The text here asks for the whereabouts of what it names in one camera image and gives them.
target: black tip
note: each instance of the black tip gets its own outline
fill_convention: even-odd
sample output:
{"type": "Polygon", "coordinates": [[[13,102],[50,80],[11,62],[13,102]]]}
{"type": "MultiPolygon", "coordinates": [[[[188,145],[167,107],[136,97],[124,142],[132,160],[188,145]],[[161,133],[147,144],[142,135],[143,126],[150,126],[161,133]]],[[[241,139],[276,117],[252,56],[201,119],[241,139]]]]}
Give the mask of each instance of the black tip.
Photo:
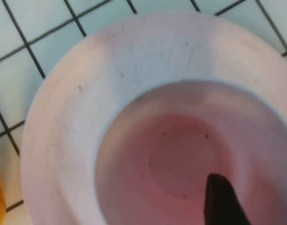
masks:
{"type": "Polygon", "coordinates": [[[205,225],[250,225],[230,181],[220,174],[207,178],[205,225]]]}

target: scratch mark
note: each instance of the scratch mark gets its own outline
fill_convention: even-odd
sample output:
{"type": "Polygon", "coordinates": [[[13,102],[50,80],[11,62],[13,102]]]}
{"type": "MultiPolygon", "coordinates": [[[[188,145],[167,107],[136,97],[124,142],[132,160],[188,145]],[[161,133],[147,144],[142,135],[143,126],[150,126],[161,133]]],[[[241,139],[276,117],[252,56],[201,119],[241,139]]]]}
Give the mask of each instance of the scratch mark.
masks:
{"type": "Polygon", "coordinates": [[[75,103],[76,103],[78,106],[83,107],[83,105],[81,105],[81,104],[79,103],[79,101],[76,101],[75,103]]]}
{"type": "Polygon", "coordinates": [[[171,63],[172,54],[173,54],[173,50],[170,50],[170,53],[168,54],[168,58],[167,58],[167,66],[169,66],[171,63]]]}
{"type": "Polygon", "coordinates": [[[79,85],[78,88],[79,88],[79,90],[80,90],[81,92],[83,92],[83,89],[82,89],[82,86],[81,86],[81,85],[79,85]]]}
{"type": "Polygon", "coordinates": [[[189,67],[189,65],[190,65],[190,62],[191,62],[191,60],[192,60],[192,56],[194,55],[194,52],[195,52],[195,49],[191,49],[190,57],[189,57],[189,62],[188,62],[188,64],[187,64],[187,67],[189,67]]]}
{"type": "Polygon", "coordinates": [[[63,127],[64,129],[66,129],[66,130],[69,130],[69,128],[68,128],[68,127],[66,127],[66,126],[64,126],[64,125],[63,125],[62,127],[63,127]]]}
{"type": "Polygon", "coordinates": [[[119,67],[117,65],[115,65],[117,71],[119,72],[119,74],[121,75],[122,78],[125,77],[125,75],[121,72],[121,70],[119,69],[119,67]]]}

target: white ceramic bowl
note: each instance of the white ceramic bowl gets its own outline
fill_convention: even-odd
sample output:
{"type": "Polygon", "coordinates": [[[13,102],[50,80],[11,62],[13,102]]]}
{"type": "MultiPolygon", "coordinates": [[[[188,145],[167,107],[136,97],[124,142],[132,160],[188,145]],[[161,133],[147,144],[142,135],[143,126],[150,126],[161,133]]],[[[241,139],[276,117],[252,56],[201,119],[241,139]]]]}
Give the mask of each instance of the white ceramic bowl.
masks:
{"type": "Polygon", "coordinates": [[[287,63],[218,18],[134,17],[56,66],[21,155],[34,225],[204,224],[211,172],[252,224],[287,224],[287,63]]]}

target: white tiled floor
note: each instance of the white tiled floor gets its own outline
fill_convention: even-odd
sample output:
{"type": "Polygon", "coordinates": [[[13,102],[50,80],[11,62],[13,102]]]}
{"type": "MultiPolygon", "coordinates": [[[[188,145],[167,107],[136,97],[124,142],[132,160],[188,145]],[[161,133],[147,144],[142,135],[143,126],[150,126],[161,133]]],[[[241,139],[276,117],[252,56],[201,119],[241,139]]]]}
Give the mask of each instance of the white tiled floor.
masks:
{"type": "Polygon", "coordinates": [[[21,45],[23,45],[23,41],[0,1],[0,57],[21,45]]]}
{"type": "Polygon", "coordinates": [[[82,17],[80,23],[87,35],[90,35],[132,15],[133,12],[126,0],[113,0],[82,17]]]}
{"type": "Polygon", "coordinates": [[[262,4],[287,42],[287,0],[263,0],[262,4]]]}
{"type": "Polygon", "coordinates": [[[201,12],[213,15],[237,0],[196,0],[201,12]]]}
{"type": "Polygon", "coordinates": [[[260,36],[279,53],[285,52],[285,48],[254,0],[246,0],[220,17],[232,21],[260,36]]]}
{"type": "Polygon", "coordinates": [[[76,14],[103,2],[103,0],[68,0],[76,14]]]}
{"type": "Polygon", "coordinates": [[[61,0],[7,0],[7,3],[28,41],[72,17],[61,0]]]}
{"type": "Polygon", "coordinates": [[[196,11],[189,0],[133,0],[138,13],[152,13],[157,11],[196,11]]]}
{"type": "Polygon", "coordinates": [[[70,48],[83,39],[75,22],[31,45],[43,71],[48,75],[70,48]]]}
{"type": "Polygon", "coordinates": [[[42,81],[26,49],[0,63],[0,111],[9,127],[26,118],[42,81]]]}
{"type": "MultiPolygon", "coordinates": [[[[156,11],[183,10],[196,12],[190,0],[131,0],[139,14],[156,11]]],[[[260,0],[287,44],[287,0],[260,0]]],[[[67,22],[60,30],[50,33],[30,45],[45,75],[65,53],[83,39],[64,0],[6,0],[27,41],[32,41],[50,29],[67,22]]],[[[94,11],[78,18],[87,35],[133,16],[127,0],[68,0],[78,16],[99,4],[94,11]]],[[[203,13],[213,15],[236,3],[237,0],[196,0],[203,13]]],[[[245,0],[220,17],[237,23],[264,39],[279,53],[286,50],[274,29],[260,10],[257,0],[245,0]]],[[[3,1],[0,0],[0,58],[23,46],[3,1]]],[[[0,112],[8,127],[26,119],[27,111],[43,79],[26,48],[0,62],[0,112]]],[[[0,173],[5,189],[7,206],[22,200],[19,157],[7,135],[1,135],[0,173]]],[[[11,131],[18,147],[23,126],[11,131]]],[[[30,225],[25,205],[6,214],[4,225],[30,225]]]]}

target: black pointed object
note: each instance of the black pointed object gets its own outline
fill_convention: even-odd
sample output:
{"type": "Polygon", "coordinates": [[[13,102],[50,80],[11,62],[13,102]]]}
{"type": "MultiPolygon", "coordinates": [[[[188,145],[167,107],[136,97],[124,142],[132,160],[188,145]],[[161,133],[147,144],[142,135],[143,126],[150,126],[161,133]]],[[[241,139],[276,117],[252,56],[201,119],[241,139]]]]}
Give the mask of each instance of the black pointed object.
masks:
{"type": "Polygon", "coordinates": [[[250,225],[230,181],[220,174],[207,178],[205,225],[250,225]]]}

